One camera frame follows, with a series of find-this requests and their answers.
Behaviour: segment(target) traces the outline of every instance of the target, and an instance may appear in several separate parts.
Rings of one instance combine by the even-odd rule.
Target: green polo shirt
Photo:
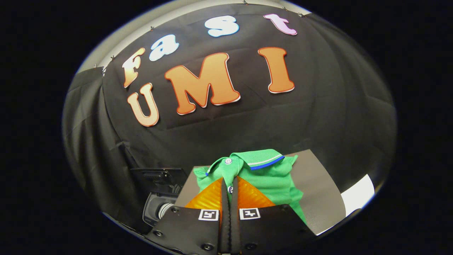
[[[195,168],[193,172],[197,177],[200,192],[222,177],[227,187],[232,186],[234,177],[239,176],[260,190],[274,204],[289,204],[306,224],[299,204],[303,192],[294,186],[290,174],[296,159],[297,155],[285,157],[273,149],[236,152],[229,157],[219,158],[210,167]]]

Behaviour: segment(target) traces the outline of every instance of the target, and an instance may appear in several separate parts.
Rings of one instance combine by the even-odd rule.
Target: orange letter
[[[139,73],[134,71],[140,67],[141,59],[139,55],[143,55],[145,53],[144,48],[140,48],[135,52],[130,58],[128,58],[122,68],[124,68],[124,87],[127,88],[136,78],[139,76]]]
[[[289,80],[288,70],[284,62],[286,50],[277,47],[265,47],[258,50],[258,54],[266,58],[270,72],[271,93],[289,92],[294,89],[294,82]]]
[[[230,58],[226,53],[215,53],[205,57],[201,65],[200,78],[195,76],[185,66],[173,67],[165,73],[165,78],[170,80],[176,100],[178,101],[179,115],[193,113],[195,104],[189,102],[189,94],[199,106],[207,106],[209,87],[212,90],[211,103],[222,105],[236,102],[241,98],[239,92],[234,90],[227,69],[227,60]]]
[[[132,111],[134,112],[135,117],[145,127],[154,126],[157,121],[159,120],[159,111],[157,110],[156,103],[154,102],[153,94],[151,93],[151,89],[153,85],[151,83],[147,83],[140,88],[140,93],[145,96],[146,102],[149,107],[150,114],[149,116],[145,116],[143,111],[139,105],[139,95],[138,93],[133,93],[127,98],[127,102],[132,107]]]

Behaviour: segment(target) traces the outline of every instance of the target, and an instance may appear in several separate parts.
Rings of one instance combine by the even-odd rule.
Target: white stripe
[[[363,208],[374,196],[373,182],[368,175],[341,194],[346,209],[346,216],[358,208]]]
[[[265,162],[271,161],[271,160],[273,160],[273,159],[275,159],[275,158],[277,158],[277,157],[280,157],[281,155],[282,155],[282,154],[279,154],[279,155],[277,155],[277,156],[275,156],[275,157],[273,157],[273,158],[271,158],[271,159],[264,160],[264,161],[257,162],[257,163],[250,163],[250,164],[247,163],[247,165],[251,166],[251,165],[258,165],[258,164],[261,164],[261,163],[265,163]]]
[[[167,212],[167,210],[173,206],[173,204],[170,204],[170,203],[167,203],[167,204],[164,204],[161,206],[160,210],[159,210],[159,219],[162,219],[162,217],[164,216],[164,214]]]
[[[320,235],[320,234],[322,234],[322,233],[328,231],[328,230],[331,229],[332,227],[329,227],[328,229],[326,229],[326,230],[324,230],[324,231],[322,231],[322,232],[320,232],[320,233],[317,233],[316,235]]]

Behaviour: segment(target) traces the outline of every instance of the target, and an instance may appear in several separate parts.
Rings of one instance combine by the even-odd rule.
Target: screw
[[[160,232],[159,230],[154,230],[153,233],[157,236],[163,236],[162,232]]]
[[[203,246],[201,246],[201,248],[203,250],[212,250],[212,249],[214,249],[214,246],[212,246],[210,244],[203,244]]]
[[[255,249],[255,248],[256,248],[256,244],[247,244],[247,245],[246,245],[246,249],[247,249],[247,250],[253,250],[253,249]]]

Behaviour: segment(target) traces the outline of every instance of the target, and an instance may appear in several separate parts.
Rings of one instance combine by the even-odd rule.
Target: black backdrop
[[[268,13],[287,19],[298,35],[275,29],[262,17]],[[220,15],[236,17],[240,30],[209,36],[204,21]],[[176,35],[178,50],[155,62],[143,55],[137,79],[125,89],[122,64],[167,34]],[[269,71],[257,54],[263,47],[287,51],[293,91],[272,94],[266,89]],[[199,74],[203,59],[218,52],[230,57],[228,73],[241,99],[178,115],[164,73],[184,64]],[[159,109],[152,127],[138,123],[127,103],[148,82]],[[143,97],[139,103],[149,115]],[[366,174],[379,187],[393,157],[396,126],[384,77],[363,48],[316,14],[302,18],[266,5],[207,7],[144,33],[116,54],[104,76],[101,67],[77,74],[63,109],[65,150],[77,180],[103,212],[140,233],[150,231],[141,219],[148,194],[139,192],[129,168],[181,167],[189,175],[194,166],[231,152],[310,149],[340,192]]]
[[[436,142],[444,140],[446,125],[433,125],[447,119],[440,99],[448,72],[447,65],[439,65],[438,51],[446,35],[447,22],[442,22],[446,7],[412,1],[301,5],[370,53],[389,81],[400,116],[397,159],[384,189],[350,223],[303,252],[445,251],[440,227],[446,217],[438,213],[441,205],[436,202],[447,191],[439,181],[446,153],[433,151],[442,147]],[[13,96],[20,91],[24,101],[39,102],[22,114],[6,115],[19,124],[10,133],[14,142],[6,147],[11,155],[6,162],[5,179],[10,184],[6,194],[12,199],[5,204],[9,211],[5,224],[13,239],[5,246],[13,254],[24,248],[33,253],[157,253],[87,202],[69,170],[61,141],[63,101],[75,70],[98,42],[150,7],[144,1],[121,6],[90,1],[22,5],[10,12],[6,32],[13,39],[8,49],[14,57],[7,60],[19,68],[11,69],[14,79],[8,91]],[[370,31],[382,43],[377,44]],[[25,54],[19,57],[16,52]],[[14,97],[4,102],[18,106]]]

